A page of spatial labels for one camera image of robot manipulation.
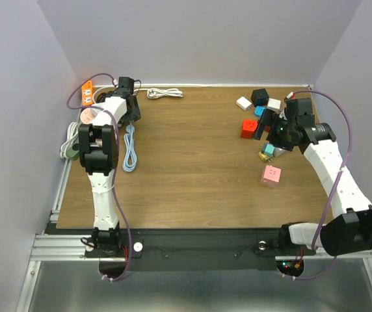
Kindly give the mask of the red cube socket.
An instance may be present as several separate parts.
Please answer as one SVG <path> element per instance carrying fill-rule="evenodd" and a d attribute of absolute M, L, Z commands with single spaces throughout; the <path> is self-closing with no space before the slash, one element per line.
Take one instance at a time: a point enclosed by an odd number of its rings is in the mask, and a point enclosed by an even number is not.
<path fill-rule="evenodd" d="M 251 139 L 257 126 L 258 126 L 257 120 L 248 120 L 248 119 L 243 120 L 242 126 L 241 126 L 240 137 Z"/>

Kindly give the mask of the white cube socket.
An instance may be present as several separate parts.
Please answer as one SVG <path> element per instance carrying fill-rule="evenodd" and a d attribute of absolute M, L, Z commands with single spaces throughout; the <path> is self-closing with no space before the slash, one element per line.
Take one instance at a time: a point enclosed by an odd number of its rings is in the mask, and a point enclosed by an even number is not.
<path fill-rule="evenodd" d="M 273 156 L 274 156 L 274 157 L 279 157 L 279 156 L 281 156 L 284 152 L 286 152 L 285 149 L 275 147 L 275 148 L 274 148 L 274 151 L 273 151 Z"/>

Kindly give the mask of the round pink socket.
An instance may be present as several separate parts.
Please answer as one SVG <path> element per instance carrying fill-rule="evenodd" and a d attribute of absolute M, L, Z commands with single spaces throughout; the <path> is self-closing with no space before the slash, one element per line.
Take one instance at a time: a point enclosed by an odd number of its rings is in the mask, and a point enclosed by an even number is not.
<path fill-rule="evenodd" d="M 82 124 L 91 124 L 99 112 L 100 112 L 99 109 L 90 107 L 83 109 L 79 115 L 80 122 Z"/>

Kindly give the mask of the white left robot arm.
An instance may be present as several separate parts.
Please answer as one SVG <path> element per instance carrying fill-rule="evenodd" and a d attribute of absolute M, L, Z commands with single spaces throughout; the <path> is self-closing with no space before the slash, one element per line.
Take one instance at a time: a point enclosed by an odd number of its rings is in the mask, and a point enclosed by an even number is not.
<path fill-rule="evenodd" d="M 94 202 L 92 236 L 83 239 L 88 252 L 115 256 L 122 251 L 120 224 L 114 202 L 114 181 L 118 165 L 119 121 L 138 113 L 135 80 L 119 77 L 114 91 L 89 108 L 93 119 L 78 128 L 79 160 L 85 169 Z"/>

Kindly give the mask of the pink cube socket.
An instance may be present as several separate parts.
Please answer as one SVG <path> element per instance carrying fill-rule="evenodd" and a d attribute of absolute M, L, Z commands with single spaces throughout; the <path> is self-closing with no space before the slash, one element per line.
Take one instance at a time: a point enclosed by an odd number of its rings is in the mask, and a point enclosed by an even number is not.
<path fill-rule="evenodd" d="M 280 182 L 281 172 L 280 168 L 266 165 L 261 175 L 260 183 L 266 187 L 277 187 Z"/>

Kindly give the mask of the yellow small plug adapter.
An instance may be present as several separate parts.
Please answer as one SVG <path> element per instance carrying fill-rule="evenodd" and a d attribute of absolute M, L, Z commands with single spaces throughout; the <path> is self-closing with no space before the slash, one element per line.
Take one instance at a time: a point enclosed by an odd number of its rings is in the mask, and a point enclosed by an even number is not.
<path fill-rule="evenodd" d="M 266 155 L 262 153 L 261 151 L 258 153 L 259 158 L 264 162 L 264 163 L 271 163 L 274 161 L 272 155 Z"/>

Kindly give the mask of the teal small plug adapter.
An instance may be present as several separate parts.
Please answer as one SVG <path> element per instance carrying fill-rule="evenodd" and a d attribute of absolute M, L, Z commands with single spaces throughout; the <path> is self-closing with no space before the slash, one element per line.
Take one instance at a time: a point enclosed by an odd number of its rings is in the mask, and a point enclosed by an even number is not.
<path fill-rule="evenodd" d="M 274 155 L 274 149 L 275 147 L 272 144 L 264 144 L 261 152 L 268 157 L 272 157 Z"/>

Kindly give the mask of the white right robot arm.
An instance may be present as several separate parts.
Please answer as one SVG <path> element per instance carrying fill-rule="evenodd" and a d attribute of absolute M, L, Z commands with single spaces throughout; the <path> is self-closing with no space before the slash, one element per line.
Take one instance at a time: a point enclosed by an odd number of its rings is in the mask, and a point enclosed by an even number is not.
<path fill-rule="evenodd" d="M 328 199 L 319 223 L 282 226 L 279 250 L 291 254 L 305 245 L 311 250 L 322 248 L 333 257 L 372 250 L 372 203 L 347 168 L 349 156 L 341 155 L 331 127 L 316 121 L 310 98 L 295 98 L 290 93 L 284 103 L 281 111 L 262 113 L 252 137 L 259 140 L 268 127 L 267 141 L 274 147 L 286 151 L 298 147 Z"/>

